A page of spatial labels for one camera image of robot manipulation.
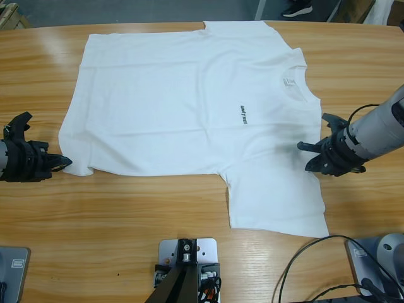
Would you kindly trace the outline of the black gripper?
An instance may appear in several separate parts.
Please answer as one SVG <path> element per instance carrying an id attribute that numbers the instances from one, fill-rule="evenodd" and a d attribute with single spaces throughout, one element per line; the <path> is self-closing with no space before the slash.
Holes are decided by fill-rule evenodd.
<path id="1" fill-rule="evenodd" d="M 328 124 L 327 127 L 331 129 L 331 134 L 322 141 L 316 144 L 298 142 L 297 148 L 301 151 L 321 153 L 307 162 L 305 171 L 320 172 L 335 177 L 347 173 L 364 173 L 365 161 L 346 144 L 345 125 L 332 128 Z"/>
<path id="2" fill-rule="evenodd" d="M 40 182 L 52 177 L 73 162 L 68 157 L 47 154 L 49 144 L 42 141 L 13 142 L 2 140 L 2 181 Z M 47 169 L 46 162 L 53 165 Z"/>

